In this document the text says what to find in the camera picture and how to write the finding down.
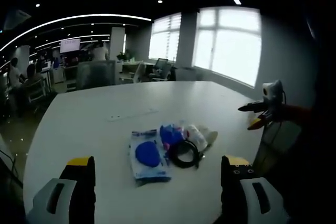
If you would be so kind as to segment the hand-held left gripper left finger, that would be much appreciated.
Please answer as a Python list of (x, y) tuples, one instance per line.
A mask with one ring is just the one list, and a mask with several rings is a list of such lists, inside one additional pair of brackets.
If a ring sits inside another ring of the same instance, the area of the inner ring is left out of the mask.
[(59, 178), (51, 179), (33, 198), (28, 223), (94, 223), (95, 159), (70, 160)]

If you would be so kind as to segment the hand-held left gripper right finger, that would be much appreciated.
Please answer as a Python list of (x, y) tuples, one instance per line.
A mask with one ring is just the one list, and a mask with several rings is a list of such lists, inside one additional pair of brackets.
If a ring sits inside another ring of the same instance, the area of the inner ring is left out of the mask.
[(252, 166), (221, 162), (220, 223), (286, 223), (284, 200), (265, 178), (257, 177)]

